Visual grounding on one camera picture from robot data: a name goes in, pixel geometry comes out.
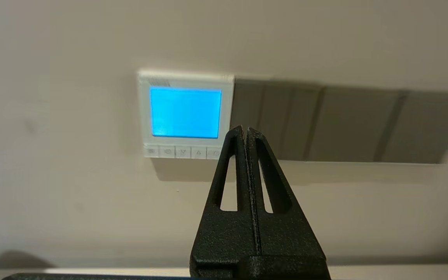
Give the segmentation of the white wall thermostat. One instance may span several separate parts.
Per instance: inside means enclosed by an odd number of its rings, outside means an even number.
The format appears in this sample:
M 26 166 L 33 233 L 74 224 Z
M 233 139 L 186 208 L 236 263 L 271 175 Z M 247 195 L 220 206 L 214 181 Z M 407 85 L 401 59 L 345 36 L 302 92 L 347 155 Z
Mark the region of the white wall thermostat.
M 141 69 L 137 83 L 144 157 L 219 159 L 234 75 Z

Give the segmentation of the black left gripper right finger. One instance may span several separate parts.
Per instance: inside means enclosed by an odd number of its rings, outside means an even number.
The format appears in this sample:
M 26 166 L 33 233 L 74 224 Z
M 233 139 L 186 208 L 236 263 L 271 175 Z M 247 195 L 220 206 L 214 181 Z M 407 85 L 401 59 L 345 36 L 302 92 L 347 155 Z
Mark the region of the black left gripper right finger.
M 247 161 L 254 191 L 253 280 L 330 280 L 326 256 L 265 135 L 249 128 Z

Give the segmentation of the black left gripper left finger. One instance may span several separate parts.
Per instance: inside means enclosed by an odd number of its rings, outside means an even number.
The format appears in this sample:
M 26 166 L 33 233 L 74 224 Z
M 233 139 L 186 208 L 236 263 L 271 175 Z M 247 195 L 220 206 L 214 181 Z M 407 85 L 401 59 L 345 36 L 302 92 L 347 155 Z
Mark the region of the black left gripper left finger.
M 221 209 L 230 159 L 235 158 L 236 211 Z M 193 278 L 237 278 L 238 263 L 256 253 L 242 126 L 226 133 L 190 254 Z

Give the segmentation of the dark grey switch panel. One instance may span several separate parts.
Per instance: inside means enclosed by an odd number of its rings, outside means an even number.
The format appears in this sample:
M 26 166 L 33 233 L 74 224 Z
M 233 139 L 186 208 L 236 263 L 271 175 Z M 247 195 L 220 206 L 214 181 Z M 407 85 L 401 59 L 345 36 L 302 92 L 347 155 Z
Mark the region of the dark grey switch panel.
M 280 160 L 306 161 L 323 88 L 310 82 L 236 78 L 230 126 L 263 133 Z

